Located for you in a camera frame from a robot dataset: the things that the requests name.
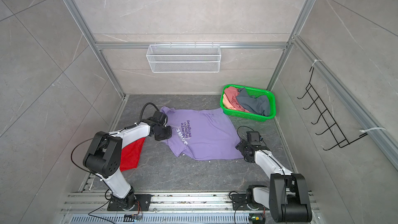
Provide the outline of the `purple t shirt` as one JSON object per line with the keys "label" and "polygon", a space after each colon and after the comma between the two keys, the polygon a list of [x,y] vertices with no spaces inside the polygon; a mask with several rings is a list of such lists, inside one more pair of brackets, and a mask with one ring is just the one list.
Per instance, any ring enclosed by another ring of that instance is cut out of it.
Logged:
{"label": "purple t shirt", "polygon": [[235,126],[221,108],[196,111],[164,106],[161,112],[172,128],[171,138],[164,143],[176,157],[184,154],[198,161],[243,158],[235,148],[240,142]]}

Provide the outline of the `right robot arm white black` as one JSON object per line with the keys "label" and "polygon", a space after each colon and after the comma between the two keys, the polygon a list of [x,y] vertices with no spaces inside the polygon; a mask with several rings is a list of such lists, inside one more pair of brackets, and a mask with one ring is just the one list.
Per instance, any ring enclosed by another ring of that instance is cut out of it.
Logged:
{"label": "right robot arm white black", "polygon": [[282,165],[266,146],[241,141],[235,148],[245,161],[255,163],[269,178],[269,186],[251,185],[246,190],[247,204],[270,210],[277,223],[310,223],[312,208],[306,179]]}

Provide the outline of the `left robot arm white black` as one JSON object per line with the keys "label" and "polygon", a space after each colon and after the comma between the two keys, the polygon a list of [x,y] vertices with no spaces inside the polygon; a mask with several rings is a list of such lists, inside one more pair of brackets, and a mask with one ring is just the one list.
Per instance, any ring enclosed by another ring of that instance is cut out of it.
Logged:
{"label": "left robot arm white black", "polygon": [[167,140],[172,136],[172,128],[165,123],[146,119],[116,132],[100,131],[93,137],[83,159],[84,167],[110,189],[111,201],[125,211],[135,207],[136,197],[120,169],[122,150],[148,136],[154,136],[157,141]]}

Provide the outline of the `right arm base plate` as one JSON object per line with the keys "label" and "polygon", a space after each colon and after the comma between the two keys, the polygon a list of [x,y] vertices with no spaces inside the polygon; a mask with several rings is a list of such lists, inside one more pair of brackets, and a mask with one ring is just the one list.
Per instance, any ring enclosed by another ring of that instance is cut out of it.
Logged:
{"label": "right arm base plate", "polygon": [[269,211],[269,208],[262,204],[255,203],[247,194],[231,191],[229,193],[229,199],[233,204],[234,211]]}

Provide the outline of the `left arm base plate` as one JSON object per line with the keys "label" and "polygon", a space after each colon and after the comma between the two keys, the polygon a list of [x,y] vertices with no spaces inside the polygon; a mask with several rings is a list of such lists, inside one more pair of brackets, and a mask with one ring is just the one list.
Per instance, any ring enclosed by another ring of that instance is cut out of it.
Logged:
{"label": "left arm base plate", "polygon": [[148,211],[152,195],[127,195],[126,198],[120,199],[111,196],[108,204],[108,211]]}

